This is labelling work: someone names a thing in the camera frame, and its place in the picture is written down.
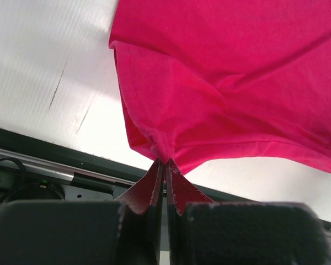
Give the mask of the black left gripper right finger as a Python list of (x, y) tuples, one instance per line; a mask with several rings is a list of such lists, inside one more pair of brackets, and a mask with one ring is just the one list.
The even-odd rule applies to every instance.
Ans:
[(287, 202), (215, 202), (165, 167), (171, 264), (331, 264), (316, 214)]

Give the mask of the crimson pink t shirt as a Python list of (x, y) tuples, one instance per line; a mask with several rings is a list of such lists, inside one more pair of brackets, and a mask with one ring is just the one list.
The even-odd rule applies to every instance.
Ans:
[(331, 1), (119, 1), (109, 46), (134, 151), (331, 173)]

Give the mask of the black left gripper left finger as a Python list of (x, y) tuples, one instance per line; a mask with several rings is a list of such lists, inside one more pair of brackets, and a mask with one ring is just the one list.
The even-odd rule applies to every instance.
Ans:
[(112, 201), (54, 199), (46, 183), (23, 189), (20, 178), (0, 197), (0, 264), (158, 264), (163, 165)]

